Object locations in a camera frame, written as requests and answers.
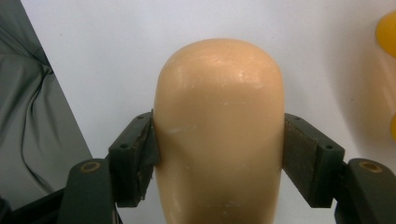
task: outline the dark cloth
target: dark cloth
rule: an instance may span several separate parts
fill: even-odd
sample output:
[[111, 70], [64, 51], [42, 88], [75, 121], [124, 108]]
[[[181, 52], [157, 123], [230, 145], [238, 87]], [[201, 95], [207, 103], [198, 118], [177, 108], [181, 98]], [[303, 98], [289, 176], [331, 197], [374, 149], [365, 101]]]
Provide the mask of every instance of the dark cloth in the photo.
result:
[[21, 2], [1, 0], [1, 197], [12, 209], [31, 203], [91, 157]]

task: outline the white background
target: white background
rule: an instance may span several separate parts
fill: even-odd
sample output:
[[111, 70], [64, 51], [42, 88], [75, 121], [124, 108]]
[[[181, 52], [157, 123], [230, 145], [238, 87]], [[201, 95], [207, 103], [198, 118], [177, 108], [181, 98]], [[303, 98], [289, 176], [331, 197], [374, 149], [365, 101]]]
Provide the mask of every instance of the white background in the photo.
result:
[[[231, 37], [278, 62], [286, 111], [346, 149], [396, 172], [389, 125], [396, 112], [396, 59], [375, 42], [395, 1], [22, 0], [94, 157], [133, 117], [150, 111], [166, 60], [191, 42]], [[164, 223], [155, 180], [125, 223]], [[283, 174], [277, 224], [334, 223], [311, 209]]]

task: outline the beige rounded object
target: beige rounded object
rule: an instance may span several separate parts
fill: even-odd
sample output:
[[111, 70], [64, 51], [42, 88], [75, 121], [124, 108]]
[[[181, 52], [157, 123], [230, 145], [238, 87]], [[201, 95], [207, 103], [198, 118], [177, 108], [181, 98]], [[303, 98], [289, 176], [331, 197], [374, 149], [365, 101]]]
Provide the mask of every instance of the beige rounded object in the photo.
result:
[[204, 40], [168, 60], [154, 104], [168, 224], [273, 222], [283, 94], [274, 60], [244, 41]]

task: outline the yellow object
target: yellow object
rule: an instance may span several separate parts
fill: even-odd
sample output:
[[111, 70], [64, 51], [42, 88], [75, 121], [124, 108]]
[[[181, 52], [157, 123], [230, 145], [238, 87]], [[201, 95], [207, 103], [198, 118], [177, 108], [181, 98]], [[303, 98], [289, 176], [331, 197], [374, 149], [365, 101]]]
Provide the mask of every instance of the yellow object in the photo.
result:
[[392, 123], [390, 124], [390, 133], [392, 134], [393, 140], [396, 141], [396, 113], [393, 115]]
[[381, 48], [396, 58], [396, 11], [389, 13], [379, 21], [375, 35]]

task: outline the gray fabric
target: gray fabric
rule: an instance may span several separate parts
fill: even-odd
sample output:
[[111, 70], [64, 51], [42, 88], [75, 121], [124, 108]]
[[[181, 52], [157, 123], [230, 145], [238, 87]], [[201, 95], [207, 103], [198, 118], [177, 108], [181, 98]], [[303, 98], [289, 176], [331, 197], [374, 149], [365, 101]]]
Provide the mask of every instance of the gray fabric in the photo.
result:
[[19, 208], [91, 157], [21, 2], [0, 0], [1, 197]]

